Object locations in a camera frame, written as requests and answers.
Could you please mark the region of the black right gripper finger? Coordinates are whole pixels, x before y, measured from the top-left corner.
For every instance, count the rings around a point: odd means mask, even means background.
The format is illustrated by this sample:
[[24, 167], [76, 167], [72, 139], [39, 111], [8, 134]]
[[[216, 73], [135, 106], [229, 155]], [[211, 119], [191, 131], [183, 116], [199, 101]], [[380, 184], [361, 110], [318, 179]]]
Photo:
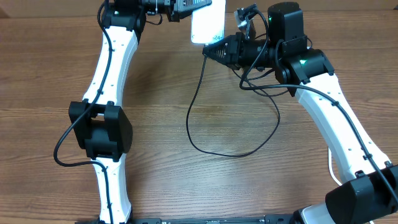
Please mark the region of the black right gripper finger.
[[216, 54], [211, 54], [211, 53], [203, 53], [204, 56], [207, 56], [208, 58], [228, 67], [233, 70], [239, 70], [241, 68], [240, 65], [238, 65], [237, 61], [233, 58], [232, 55], [226, 54], [226, 55], [216, 55]]
[[240, 50], [243, 34], [241, 32], [235, 35], [229, 35], [214, 44], [207, 45], [203, 48], [203, 55], [237, 55]]

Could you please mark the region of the Samsung Galaxy smartphone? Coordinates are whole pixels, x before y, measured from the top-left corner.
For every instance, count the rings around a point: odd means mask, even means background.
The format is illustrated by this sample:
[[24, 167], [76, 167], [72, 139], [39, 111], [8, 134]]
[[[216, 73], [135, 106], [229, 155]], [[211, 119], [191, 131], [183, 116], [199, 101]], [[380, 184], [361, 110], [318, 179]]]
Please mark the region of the Samsung Galaxy smartphone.
[[225, 0], [212, 0], [209, 6], [192, 13], [191, 42], [213, 44], [224, 39]]

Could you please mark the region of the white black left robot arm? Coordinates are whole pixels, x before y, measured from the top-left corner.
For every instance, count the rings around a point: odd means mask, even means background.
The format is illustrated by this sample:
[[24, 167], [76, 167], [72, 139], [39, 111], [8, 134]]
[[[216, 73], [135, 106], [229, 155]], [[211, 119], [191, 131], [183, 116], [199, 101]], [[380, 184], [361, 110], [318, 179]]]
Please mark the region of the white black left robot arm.
[[98, 64], [81, 101], [70, 103], [68, 115], [81, 149], [94, 167], [101, 211], [95, 223], [132, 223], [126, 187], [126, 154], [133, 130], [122, 102], [132, 56], [147, 16], [167, 16], [178, 22], [212, 1], [103, 1], [97, 20], [103, 32]]

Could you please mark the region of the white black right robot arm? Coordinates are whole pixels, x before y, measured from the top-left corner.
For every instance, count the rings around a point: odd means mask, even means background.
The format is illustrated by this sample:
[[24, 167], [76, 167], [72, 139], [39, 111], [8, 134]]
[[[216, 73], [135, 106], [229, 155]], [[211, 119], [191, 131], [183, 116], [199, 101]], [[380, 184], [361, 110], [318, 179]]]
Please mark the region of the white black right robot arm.
[[240, 88], [256, 90], [248, 73], [271, 68], [277, 87], [286, 88], [307, 110], [336, 160], [341, 185], [322, 203], [301, 208], [291, 223], [367, 223], [397, 211], [397, 166], [375, 145], [348, 104], [335, 69], [308, 45], [303, 12], [296, 2], [280, 2], [262, 15], [266, 36], [254, 38], [256, 5], [238, 9], [239, 32], [210, 44], [203, 54], [243, 70]]

